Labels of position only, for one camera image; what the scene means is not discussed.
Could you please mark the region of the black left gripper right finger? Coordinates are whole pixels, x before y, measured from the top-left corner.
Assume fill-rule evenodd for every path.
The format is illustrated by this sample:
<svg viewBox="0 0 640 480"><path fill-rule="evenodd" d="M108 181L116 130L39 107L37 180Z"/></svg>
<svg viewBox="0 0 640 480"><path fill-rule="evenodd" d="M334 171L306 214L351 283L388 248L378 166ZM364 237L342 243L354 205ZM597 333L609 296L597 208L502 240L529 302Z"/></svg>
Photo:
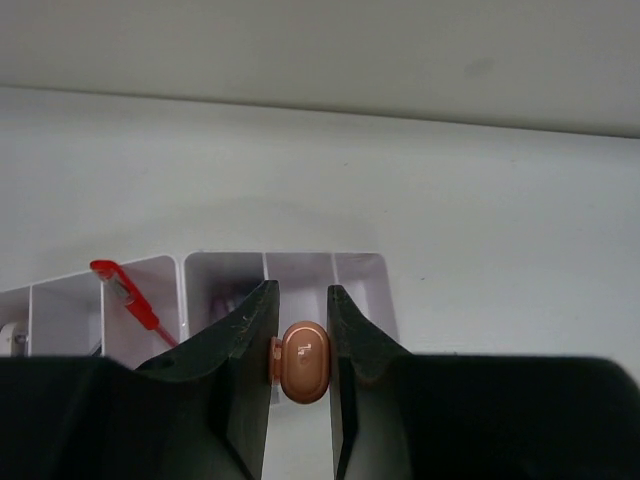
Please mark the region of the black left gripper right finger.
<svg viewBox="0 0 640 480"><path fill-rule="evenodd" d="M417 354L327 293L338 479L635 479L639 389L593 357Z"/></svg>

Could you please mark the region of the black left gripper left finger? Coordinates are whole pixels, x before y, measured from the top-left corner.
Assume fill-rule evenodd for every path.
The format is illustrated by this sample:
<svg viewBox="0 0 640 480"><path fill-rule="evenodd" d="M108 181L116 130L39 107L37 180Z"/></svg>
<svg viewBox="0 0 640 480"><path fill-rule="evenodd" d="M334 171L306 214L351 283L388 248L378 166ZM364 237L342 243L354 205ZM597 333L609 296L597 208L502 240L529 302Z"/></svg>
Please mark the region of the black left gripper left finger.
<svg viewBox="0 0 640 480"><path fill-rule="evenodd" d="M108 357L1 361L5 479L257 479L279 286L131 369Z"/></svg>

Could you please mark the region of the orange translucent highlighter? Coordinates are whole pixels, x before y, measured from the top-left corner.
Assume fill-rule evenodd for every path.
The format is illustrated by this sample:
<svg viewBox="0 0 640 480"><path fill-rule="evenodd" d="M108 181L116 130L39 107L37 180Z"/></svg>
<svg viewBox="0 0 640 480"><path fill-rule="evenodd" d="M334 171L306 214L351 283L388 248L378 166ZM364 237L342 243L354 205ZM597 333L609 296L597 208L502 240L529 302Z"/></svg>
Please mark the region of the orange translucent highlighter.
<svg viewBox="0 0 640 480"><path fill-rule="evenodd" d="M269 345L268 379L298 404L311 404L327 391L331 375L331 349L326 330L311 321L292 324L282 339Z"/></svg>

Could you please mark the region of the red ballpoint pen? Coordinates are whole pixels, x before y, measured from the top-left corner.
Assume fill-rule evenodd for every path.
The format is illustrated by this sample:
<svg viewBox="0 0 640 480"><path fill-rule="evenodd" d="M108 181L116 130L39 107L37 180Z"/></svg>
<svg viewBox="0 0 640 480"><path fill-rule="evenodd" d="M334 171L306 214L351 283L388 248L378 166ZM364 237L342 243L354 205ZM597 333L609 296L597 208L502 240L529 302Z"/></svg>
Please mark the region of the red ballpoint pen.
<svg viewBox="0 0 640 480"><path fill-rule="evenodd" d="M98 259L91 261L89 267L142 327L155 333L169 348L178 345L176 338L162 325L149 301L120 264L113 260Z"/></svg>

